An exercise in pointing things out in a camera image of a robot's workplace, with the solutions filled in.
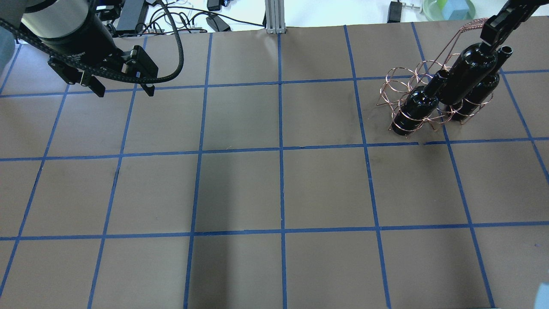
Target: cable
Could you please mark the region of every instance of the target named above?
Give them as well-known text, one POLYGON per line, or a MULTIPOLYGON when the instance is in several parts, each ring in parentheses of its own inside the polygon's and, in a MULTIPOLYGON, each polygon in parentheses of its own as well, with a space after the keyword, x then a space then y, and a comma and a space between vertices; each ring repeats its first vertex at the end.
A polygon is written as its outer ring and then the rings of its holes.
MULTIPOLYGON (((162 8, 165 12, 170 13, 170 11, 168 10, 168 7, 167 7, 166 4, 164 4, 160 0, 158 0, 157 3, 159 3, 162 6, 162 8)), ((173 20, 173 17, 171 16, 171 14, 168 14, 168 18, 170 19, 170 23, 171 23, 173 31, 177 32, 177 27, 175 25, 175 21, 173 20)), ((5 21, 2 18, 0 18, 0 26, 7 29, 7 30, 9 30, 11 33, 17 35, 19 38, 22 38, 23 40, 28 42, 30 45, 33 45, 34 47, 38 48, 39 50, 43 51, 44 53, 46 53, 46 54, 48 54, 48 55, 50 55, 50 56, 52 56, 52 57, 54 57, 54 58, 56 58, 60 61, 65 62, 66 64, 70 65, 71 67, 83 70, 83 71, 85 71, 89 74, 92 74, 92 75, 95 75, 95 76, 100 76, 100 77, 103 77, 103 78, 108 78, 108 79, 112 79, 112 80, 116 80, 116 81, 122 81, 122 82, 129 82, 129 83, 133 83, 133 84, 156 84, 158 82, 166 82, 166 81, 170 81, 170 80, 176 78, 179 75, 179 73, 181 72, 181 70, 183 69, 183 62, 184 62, 183 46, 181 45, 181 38, 178 35, 174 36, 175 40, 177 42, 177 51, 178 51, 178 54, 179 54, 179 63, 177 65, 177 68, 175 69, 175 71, 173 71, 173 73, 171 73, 170 75, 163 76, 161 78, 137 78, 137 77, 124 75, 123 73, 110 71, 108 69, 102 70, 102 69, 95 68, 95 67, 92 67, 90 65, 87 65, 85 63, 81 63, 79 61, 76 61, 76 60, 74 60, 70 57, 67 57, 67 56, 51 49, 50 47, 46 46, 42 41, 40 41, 38 38, 33 37, 30 33, 26 32, 26 31, 21 31, 21 29, 16 28, 15 26, 8 23, 7 21, 5 21)))
MULTIPOLYGON (((157 23, 157 21, 158 21, 159 19, 161 19, 161 18, 166 17, 167 15, 168 15, 168 14, 162 14, 162 15, 158 16, 155 20, 152 21, 152 23, 150 23, 147 27, 145 27, 145 29, 142 30, 142 33, 144 33, 145 31, 147 31, 147 29, 149 29, 151 26, 153 27, 153 29, 154 29, 155 32, 159 32, 159 30, 162 30, 161 27, 160 27, 160 25, 157 23)), ((170 16, 171 16, 171 15, 175 15, 175 16, 177 16, 177 17, 179 17, 179 18, 181 19, 181 23, 183 24, 183 27, 177 27, 177 26, 176 26, 176 29, 177 29, 177 30, 180 30, 180 29, 183 29, 183 28, 184 28, 185 21, 184 21, 184 19, 183 19, 183 17, 182 17, 181 15, 179 15, 178 13, 175 13, 175 12, 170 12, 169 15, 170 15, 170 16)))
POLYGON ((200 16, 200 15, 207 15, 207 16, 211 16, 211 14, 207 13, 207 12, 199 12, 199 13, 196 13, 193 17, 191 17, 191 23, 194 25, 194 19, 197 17, 197 16, 200 16))
MULTIPOLYGON (((261 28, 265 28, 263 25, 260 25, 260 24, 250 23, 249 21, 244 21, 244 20, 238 20, 238 19, 229 17, 229 16, 227 16, 227 15, 223 15, 223 14, 219 14, 219 13, 215 13, 215 12, 210 12, 210 11, 207 11, 207 10, 195 9, 195 8, 190 8, 190 7, 180 7, 180 6, 173 6, 173 7, 169 7, 169 8, 171 8, 171 9, 188 9, 188 10, 195 10, 195 11, 199 11, 199 12, 203 12, 203 13, 208 13, 208 14, 213 14, 213 15, 218 15, 218 16, 221 16, 221 17, 225 17, 225 18, 228 18, 228 19, 230 19, 230 20, 236 21, 237 23, 248 24, 248 25, 252 25, 252 26, 258 26, 258 27, 261 27, 261 28)), ((158 13, 159 11, 160 11, 160 9, 156 10, 156 11, 153 13, 153 16, 154 16, 154 14, 158 13)))

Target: wine bottle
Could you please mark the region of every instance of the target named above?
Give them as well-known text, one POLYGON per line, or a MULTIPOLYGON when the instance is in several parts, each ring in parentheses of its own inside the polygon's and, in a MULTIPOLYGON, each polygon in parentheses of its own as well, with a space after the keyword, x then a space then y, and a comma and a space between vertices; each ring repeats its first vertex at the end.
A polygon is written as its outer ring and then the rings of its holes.
POLYGON ((450 69, 448 82, 439 93, 440 103, 461 106, 461 100, 476 86, 497 64, 496 51, 486 43, 476 43, 467 47, 450 69))
POLYGON ((502 46, 497 51, 497 64, 488 75, 480 81, 463 99, 461 108, 452 116, 452 120, 461 121, 469 117, 473 111, 484 102, 497 85, 500 83, 498 71, 507 59, 513 54, 513 49, 509 46, 502 46))
POLYGON ((395 133, 408 135, 423 123, 425 117, 431 115, 439 104, 438 92, 449 76, 448 71, 439 70, 427 86, 417 86, 410 92, 391 123, 395 133))

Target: blue tape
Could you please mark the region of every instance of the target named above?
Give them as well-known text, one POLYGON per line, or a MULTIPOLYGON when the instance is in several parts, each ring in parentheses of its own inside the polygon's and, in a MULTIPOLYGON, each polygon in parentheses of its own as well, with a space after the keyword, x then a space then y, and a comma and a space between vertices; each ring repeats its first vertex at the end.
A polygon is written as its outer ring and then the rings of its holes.
POLYGON ((390 147, 390 146, 419 146, 418 142, 394 142, 394 143, 373 143, 367 144, 368 147, 390 147))
POLYGON ((318 146, 287 146, 284 150, 301 150, 301 149, 333 149, 333 148, 360 148, 363 144, 344 144, 344 145, 318 145, 318 146))
POLYGON ((549 73, 549 70, 522 70, 522 71, 505 71, 505 74, 532 74, 532 73, 549 73))
MULTIPOLYGON (((412 25, 412 31, 413 31, 414 37, 416 38, 416 43, 417 43, 417 47, 418 47, 418 50, 419 50, 419 54, 421 56, 422 61, 425 61, 425 56, 423 54, 423 49, 421 47, 421 42, 419 41, 419 37, 417 35, 416 26, 414 25, 414 23, 411 23, 411 25, 412 25)), ((425 67, 425 72, 429 73, 428 68, 427 68, 427 64, 424 63, 423 65, 425 67)), ((471 219, 471 215, 470 215, 470 212, 469 212, 469 207, 467 205, 467 199, 465 198, 465 192, 463 191, 463 185, 461 183, 460 173, 457 169, 456 159, 453 155, 452 145, 451 145, 450 139, 448 137, 448 132, 446 131, 446 126, 443 125, 442 130, 444 132, 444 140, 446 142, 446 147, 448 148, 448 153, 450 154, 450 161, 452 162, 453 171, 454 171, 454 174, 456 175, 457 186, 458 186, 458 189, 460 191, 461 200, 462 200, 462 203, 463 203, 463 209, 464 209, 465 215, 467 217, 467 225, 469 226, 469 230, 471 232, 471 238, 473 240, 473 245, 474 245, 474 248, 475 248, 475 252, 477 253, 477 260, 478 260, 478 263, 479 263, 480 272, 481 272, 482 277, 483 277, 484 287, 486 289, 486 294, 488 296, 488 301, 490 302, 490 306, 493 308, 493 307, 495 307, 494 298, 492 296, 492 291, 490 289, 490 283, 488 282, 488 276, 486 275, 486 270, 484 268, 484 261, 483 261, 483 258, 482 258, 482 254, 480 253, 480 247, 479 247, 479 244, 478 244, 478 241, 477 241, 477 235, 475 233, 475 229, 474 229, 474 226, 473 226, 473 221, 471 219)))
POLYGON ((280 229, 281 229, 281 261, 282 261, 282 308, 288 308, 288 284, 286 276, 286 216, 284 209, 284 142, 282 117, 282 39, 277 34, 278 52, 278 147, 280 165, 280 229))
POLYGON ((330 82, 330 81, 352 81, 352 78, 332 78, 332 79, 307 79, 307 80, 281 80, 281 84, 304 84, 312 82, 330 82))
POLYGON ((8 78, 12 73, 13 66, 15 65, 15 61, 17 60, 17 56, 19 56, 20 50, 21 50, 21 44, 19 44, 19 46, 17 47, 17 51, 15 51, 15 55, 13 56, 12 63, 9 65, 8 72, 5 74, 4 81, 2 82, 2 87, 0 87, 0 94, 2 94, 2 91, 4 91, 5 85, 7 84, 8 78))
POLYGON ((534 152, 536 154, 537 160, 540 163, 541 169, 543 170, 545 180, 549 184, 549 173, 547 172, 547 168, 545 167, 544 160, 541 158, 540 151, 537 149, 534 138, 532 137, 532 133, 530 132, 530 129, 528 128, 528 125, 526 124, 526 120, 524 119, 524 116, 522 115, 522 112, 520 111, 517 100, 515 99, 515 96, 513 94, 513 90, 511 90, 511 86, 509 85, 509 81, 507 80, 507 77, 505 76, 506 72, 503 71, 503 69, 500 69, 500 74, 503 78, 503 82, 505 83, 505 87, 507 87, 507 91, 509 92, 509 96, 511 97, 511 101, 513 102, 513 105, 515 106, 515 109, 517 110, 517 114, 518 114, 518 117, 520 118, 520 122, 522 122, 522 126, 524 127, 524 130, 526 131, 526 134, 528 135, 528 139, 532 143, 532 147, 534 148, 534 152))
POLYGON ((13 259, 15 258, 15 253, 17 251, 17 247, 19 246, 20 238, 23 234, 23 229, 25 228, 25 223, 27 221, 27 217, 29 216, 29 212, 32 205, 32 200, 34 199, 34 195, 36 193, 36 187, 38 186, 38 181, 40 180, 40 176, 42 175, 42 169, 44 167, 44 163, 46 162, 45 158, 48 156, 49 147, 52 144, 53 135, 55 134, 55 130, 57 128, 57 124, 59 123, 59 117, 61 117, 61 111, 63 110, 63 106, 65 105, 65 100, 67 98, 67 93, 69 92, 69 85, 66 86, 65 92, 63 94, 63 99, 61 99, 61 103, 59 104, 59 109, 57 110, 57 115, 55 116, 55 121, 53 122, 52 131, 49 134, 48 143, 46 144, 46 149, 44 150, 44 155, 42 158, 42 161, 40 163, 40 168, 38 169, 38 173, 36 174, 35 182, 32 186, 31 195, 29 197, 29 201, 27 203, 27 206, 25 208, 25 213, 23 214, 23 219, 21 221, 21 225, 19 226, 19 232, 17 234, 17 238, 15 239, 15 243, 13 245, 12 253, 9 256, 8 265, 6 266, 4 277, 2 278, 2 284, 0 285, 0 297, 2 297, 2 293, 4 292, 4 287, 6 280, 8 279, 9 271, 12 268, 13 259))
POLYGON ((379 229, 379 219, 377 214, 377 206, 376 206, 376 197, 374 193, 374 185, 372 180, 372 171, 370 170, 370 159, 368 155, 368 143, 366 141, 366 133, 364 131, 364 123, 362 120, 362 108, 360 106, 360 96, 358 94, 358 85, 356 82, 356 70, 355 70, 355 62, 352 57, 352 48, 351 48, 351 42, 349 40, 349 32, 347 31, 347 26, 343 26, 343 30, 345 31, 345 40, 347 41, 347 49, 349 50, 349 60, 351 62, 351 71, 352 71, 352 78, 353 78, 353 85, 355 87, 355 100, 356 100, 356 109, 358 111, 358 122, 360 124, 360 134, 362 135, 362 144, 364 147, 364 157, 366 160, 366 171, 368 174, 368 185, 370 189, 370 198, 372 200, 372 212, 374 216, 374 223, 376 225, 376 238, 378 243, 378 251, 379 251, 379 263, 381 266, 381 274, 383 278, 383 289, 385 291, 385 303, 387 305, 387 308, 391 308, 391 298, 389 295, 389 284, 387 281, 387 272, 385 270, 385 257, 383 254, 383 242, 381 239, 381 231, 379 229))
POLYGON ((210 77, 210 61, 211 61, 211 43, 212 34, 210 33, 210 39, 208 42, 208 57, 206 60, 206 78, 204 80, 204 100, 202 102, 202 120, 200 125, 200 143, 198 148, 198 161, 197 161, 197 175, 194 182, 194 200, 193 200, 193 214, 191 217, 191 234, 189 236, 189 250, 187 255, 187 273, 185 276, 185 289, 183 292, 183 308, 188 307, 189 301, 189 288, 191 285, 191 265, 193 261, 193 249, 194 249, 194 235, 197 222, 197 208, 198 208, 198 186, 200 185, 200 169, 202 165, 202 145, 204 144, 204 128, 206 124, 206 101, 208 99, 208 80, 210 77))
MULTIPOLYGON (((549 225, 549 221, 525 221, 525 222, 488 222, 473 223, 475 228, 498 227, 535 227, 549 225)), ((433 229, 460 229, 468 228, 469 224, 432 224, 432 225, 385 225, 379 227, 336 227, 336 228, 292 228, 284 229, 286 234, 296 233, 337 233, 347 231, 390 231, 390 230, 433 230, 433 229)), ((280 234, 282 229, 266 230, 227 230, 227 231, 202 231, 194 232, 194 236, 227 236, 227 235, 254 235, 254 234, 280 234)), ((66 240, 66 239, 131 239, 131 238, 168 238, 186 237, 191 232, 175 233, 138 233, 138 234, 107 234, 107 235, 45 235, 45 236, 9 236, 0 237, 0 241, 25 240, 66 240)))
MULTIPOLYGON (((387 76, 371 76, 371 77, 361 77, 356 78, 356 80, 380 80, 385 79, 387 76)), ((412 75, 394 75, 393 78, 410 78, 412 75)))
MULTIPOLYGON (((146 47, 147 47, 147 37, 145 37, 143 41, 143 49, 145 49, 146 47)), ((99 252, 97 254, 97 260, 96 260, 96 267, 93 272, 92 287, 89 291, 88 306, 87 306, 88 309, 92 308, 93 296, 96 290, 97 276, 99 276, 99 268, 101 267, 101 259, 103 257, 103 248, 105 247, 105 235, 107 234, 109 221, 110 221, 110 214, 113 209, 114 195, 116 192, 116 185, 118 183, 118 176, 120 174, 120 167, 122 166, 122 159, 123 159, 122 154, 124 153, 124 147, 126 146, 126 138, 128 136, 128 128, 130 127, 130 119, 132 117, 133 104, 136 97, 136 91, 137 91, 137 84, 134 84, 132 89, 132 98, 130 100, 130 107, 128 108, 128 114, 126 116, 126 125, 124 126, 124 134, 122 136, 122 142, 120 143, 120 151, 119 151, 118 163, 116 165, 116 172, 114 173, 113 186, 110 191, 109 204, 107 206, 107 214, 105 216, 105 223, 103 224, 103 234, 102 234, 103 238, 101 239, 101 243, 99 245, 99 252)))

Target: black power adapter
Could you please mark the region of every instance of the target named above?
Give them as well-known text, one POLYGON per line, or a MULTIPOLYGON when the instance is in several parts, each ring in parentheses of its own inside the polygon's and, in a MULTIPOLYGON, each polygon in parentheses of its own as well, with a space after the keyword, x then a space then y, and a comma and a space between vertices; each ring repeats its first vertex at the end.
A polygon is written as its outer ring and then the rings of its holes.
POLYGON ((400 23, 400 16, 402 16, 402 3, 391 1, 387 23, 400 23))
POLYGON ((227 23, 224 22, 221 19, 221 17, 219 17, 218 15, 211 14, 210 16, 206 17, 206 22, 216 32, 224 32, 224 31, 231 30, 231 27, 229 27, 229 25, 227 25, 227 23))
POLYGON ((224 3, 223 0, 208 0, 208 4, 206 6, 209 11, 219 11, 221 10, 222 3, 224 3))

